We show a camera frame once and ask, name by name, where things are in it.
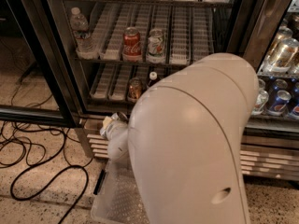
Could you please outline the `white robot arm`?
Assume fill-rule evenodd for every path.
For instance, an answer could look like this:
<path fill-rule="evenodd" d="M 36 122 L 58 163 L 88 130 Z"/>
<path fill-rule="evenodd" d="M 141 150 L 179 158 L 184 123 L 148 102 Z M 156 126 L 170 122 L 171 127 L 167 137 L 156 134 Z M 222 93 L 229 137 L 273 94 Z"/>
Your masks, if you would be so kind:
<path fill-rule="evenodd" d="M 108 156 L 131 160 L 149 224 L 250 224 L 240 143 L 258 94 L 252 66 L 215 53 L 105 118 Z"/>

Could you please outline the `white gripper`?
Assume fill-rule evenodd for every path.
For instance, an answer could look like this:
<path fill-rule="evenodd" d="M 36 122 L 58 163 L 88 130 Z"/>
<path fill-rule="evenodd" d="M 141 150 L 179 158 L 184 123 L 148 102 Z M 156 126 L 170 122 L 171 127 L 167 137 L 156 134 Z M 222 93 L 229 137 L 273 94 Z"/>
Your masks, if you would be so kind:
<path fill-rule="evenodd" d="M 112 122 L 112 117 L 105 117 L 103 128 Z M 112 161 L 120 161 L 128 155 L 128 125 L 126 123 L 114 123 L 108 127 L 107 155 Z"/>

